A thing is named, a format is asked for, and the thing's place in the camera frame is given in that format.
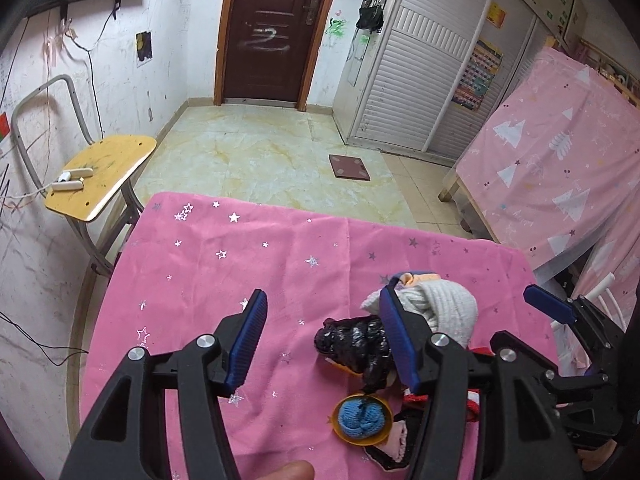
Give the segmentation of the left hand thumb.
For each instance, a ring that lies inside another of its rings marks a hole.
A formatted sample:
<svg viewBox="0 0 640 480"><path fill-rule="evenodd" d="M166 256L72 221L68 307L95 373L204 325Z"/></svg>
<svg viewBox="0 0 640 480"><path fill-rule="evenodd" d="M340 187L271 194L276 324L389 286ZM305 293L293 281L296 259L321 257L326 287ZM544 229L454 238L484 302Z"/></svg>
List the left hand thumb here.
<svg viewBox="0 0 640 480"><path fill-rule="evenodd" d="M294 460L259 480L314 480L314 466L306 460Z"/></svg>

